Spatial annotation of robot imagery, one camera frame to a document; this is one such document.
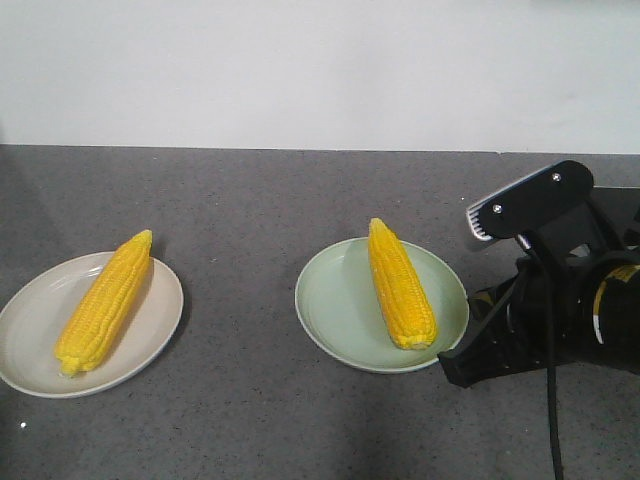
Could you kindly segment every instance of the white wall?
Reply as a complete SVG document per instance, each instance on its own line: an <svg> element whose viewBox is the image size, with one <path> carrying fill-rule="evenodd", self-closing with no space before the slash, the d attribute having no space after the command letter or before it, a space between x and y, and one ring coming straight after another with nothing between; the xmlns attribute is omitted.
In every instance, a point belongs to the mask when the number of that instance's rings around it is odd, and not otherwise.
<svg viewBox="0 0 640 480"><path fill-rule="evenodd" d="M640 153L640 2L0 0L0 143Z"/></svg>

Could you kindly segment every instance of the speckled countertop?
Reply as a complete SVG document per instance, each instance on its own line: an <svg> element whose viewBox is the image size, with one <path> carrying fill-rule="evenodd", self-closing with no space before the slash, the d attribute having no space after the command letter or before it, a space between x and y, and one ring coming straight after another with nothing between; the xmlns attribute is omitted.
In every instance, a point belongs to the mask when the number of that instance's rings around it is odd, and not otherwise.
<svg viewBox="0 0 640 480"><path fill-rule="evenodd" d="M639 183L640 157L0 147L2 305L141 228L186 300L163 353L113 389L52 400L0 384L0 478L550 478L544 372L469 389L437 364L361 372L307 337L293 289L374 215L467 291L496 284L519 251L467 250L464 207L566 158L598 184ZM636 479L640 377L574 364L558 384L566 478Z"/></svg>

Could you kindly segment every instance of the yellow corn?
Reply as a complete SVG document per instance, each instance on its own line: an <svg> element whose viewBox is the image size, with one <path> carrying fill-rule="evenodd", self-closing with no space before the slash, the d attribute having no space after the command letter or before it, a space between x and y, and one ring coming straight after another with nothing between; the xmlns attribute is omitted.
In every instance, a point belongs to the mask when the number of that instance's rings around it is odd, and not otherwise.
<svg viewBox="0 0 640 480"><path fill-rule="evenodd" d="M151 239L144 230L122 244L78 304L55 346L64 376L93 370L106 357L146 275Z"/></svg>
<svg viewBox="0 0 640 480"><path fill-rule="evenodd" d="M427 348L438 335L433 310L404 246L379 218L369 224L369 263L393 342L405 350Z"/></svg>

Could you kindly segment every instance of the plate rim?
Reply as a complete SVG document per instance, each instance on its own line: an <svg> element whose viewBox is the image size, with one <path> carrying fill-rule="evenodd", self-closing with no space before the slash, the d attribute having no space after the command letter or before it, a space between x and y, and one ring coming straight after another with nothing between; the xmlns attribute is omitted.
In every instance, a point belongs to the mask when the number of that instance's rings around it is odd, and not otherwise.
<svg viewBox="0 0 640 480"><path fill-rule="evenodd" d="M79 263L82 262L84 260L87 260L89 258L92 257L102 257L104 256L106 261L108 261L109 258L111 258L113 256L113 254L115 253L115 251L102 251L102 252L94 252L94 253L89 253L86 255L80 255L78 257L74 257L74 258L70 258L68 260L65 260L57 265L54 265L51 268L48 268L47 270L45 270L44 272L38 274L37 276L35 276L33 279L31 279L29 282L27 282L26 284L24 284L10 299L9 301L5 304L5 306L0 310L0 323L4 320L5 318L5 312L10 308L10 306L14 303L14 301L18 301L18 299L24 295L24 292L27 291L33 284L35 284L36 282L38 282L39 280L42 279L42 277L45 277L47 275L51 275L52 272L54 272L55 270L58 269L62 269L63 267L67 266L70 263ZM153 351L153 353L151 355L149 355L143 362L141 362L140 364L136 365L134 368L132 368L131 370L127 371L126 373L124 373L123 375L120 375L117 378L114 378L108 382L104 382L100 385L96 385L94 387L90 387L90 388L84 388L82 390L77 390L77 391L72 391L72 392L66 392L66 393L48 393L48 392L42 392L42 391L37 391L37 390L32 390L30 388L26 388L14 381L12 381L11 379L9 379L3 369L2 369L2 365L0 365L0 378L10 387L14 388L15 390L18 390L22 393L26 393L28 395L32 395L35 397L40 397L40 398L51 398L51 399L64 399L64 398L78 398L78 397L83 397L83 396L88 396L88 395L93 395L96 393L100 393L103 392L105 390L108 390L110 388L116 387L117 385L125 382L126 380L130 379L131 377L137 375L138 373L140 373L142 370L144 370L151 362L153 362L157 356L162 352L162 350L164 350L164 348L167 346L167 344L169 343L169 341L171 340L171 338L173 337L176 329L178 328L178 325L180 324L180 320L182 319L182 314L183 314L183 310L184 310L184 291L182 289L182 284L180 282L180 279L178 278L178 275L164 262L162 262L161 260L158 260L157 258L151 256L150 257L151 260L153 260L154 263L154 268L156 266L160 266L161 268L163 268L168 274L169 277L172 280L172 283L175 284L175 291L178 292L177 295L177 300L179 300L178 305L179 305L179 315L177 316L176 320L174 321L173 326L170 328L170 331L167 335L167 337L165 339L163 339L162 342L159 343L159 345L157 346L157 348ZM106 261L101 265L101 268L104 268L104 266L106 265Z"/></svg>
<svg viewBox="0 0 640 480"><path fill-rule="evenodd" d="M317 339L315 335L313 335L313 333L311 332L310 328L303 321L303 315L301 313L301 307L300 307L300 303L299 303L299 297L300 297L299 290L301 288L301 283L303 281L303 278L304 278L305 274L307 274L308 269L311 268L311 265L315 261L317 261L318 257L320 257L321 255L326 254L326 252L329 251L329 250L341 247L341 246L343 246L345 244L351 244L351 243L366 241L367 239L368 239L368 237L353 237L353 238L348 238L346 240L341 240L339 242L333 243L333 244L328 245L325 248L321 249L319 252L317 252L315 255L313 255L307 261L305 266L300 271L300 274L298 275L298 279L296 280L296 285L295 285L295 288L294 288L294 304L295 304L296 315L298 317L298 321L302 325L302 328L306 332L307 336L309 338L311 338L311 340L313 340L313 342L321 350L323 350L326 354L328 354L329 356L331 356L335 360L338 360L339 362L344 363L345 365L348 365L348 366L350 366L352 368L355 368L357 370L362 370L362 371L365 371L365 372L368 372L368 373L378 373L378 374L410 373L410 372L415 372L417 370L421 370L423 368L426 368L426 367L428 367L430 365L433 365L434 363L437 363L438 362L438 357L437 356L435 358L427 360L425 362L420 362L420 363L417 363L415 365L409 365L407 367L374 368L374 367L370 367L370 366L367 366L367 365L363 365L361 363L353 362L353 361L350 361L347 358L340 357L338 354L336 354L335 352L330 350L327 346L325 346L322 342L320 342L320 340ZM445 262L443 259L438 257L435 253L430 252L429 250L427 250L424 247L421 247L421 246L416 245L416 244L411 243L411 242L407 242L405 240L400 240L400 242L403 243L404 245L408 245L408 246L410 246L412 248L415 248L415 249L421 251L422 253L425 253L428 256L433 257L436 261L440 262L452 274L453 278L456 280L456 283L460 286L460 288L462 290L462 293L464 294L464 297L467 298L467 290L464 287L464 284L460 280L460 277L458 277L458 274L447 264L447 262ZM462 340L462 337L464 336L464 334L465 334L465 332L466 332L466 330L468 329L468 326L469 326L469 315L470 315L469 304L467 302L465 302L465 306L466 306L466 308L465 308L465 310L466 310L465 328L462 329L461 333L451 343L451 347L450 347L451 349L455 348L456 345L458 345L460 343L460 341Z"/></svg>

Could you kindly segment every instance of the white plate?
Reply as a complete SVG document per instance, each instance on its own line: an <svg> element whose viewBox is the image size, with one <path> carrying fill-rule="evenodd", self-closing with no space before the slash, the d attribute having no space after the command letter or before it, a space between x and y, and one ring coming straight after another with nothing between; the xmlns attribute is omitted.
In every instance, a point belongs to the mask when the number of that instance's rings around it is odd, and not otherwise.
<svg viewBox="0 0 640 480"><path fill-rule="evenodd" d="M352 367L376 373L403 373L438 361L457 345L469 319L467 295L449 266L433 253L402 242L429 298L438 337L425 350L397 348L376 296L366 238L336 243L314 256L296 283L298 318L325 352Z"/></svg>
<svg viewBox="0 0 640 480"><path fill-rule="evenodd" d="M68 379L53 355L60 332L113 252L75 258L25 285L0 312L0 377L17 390L47 398L101 392L146 367L167 344L182 313L175 273L153 259L123 332L105 362Z"/></svg>

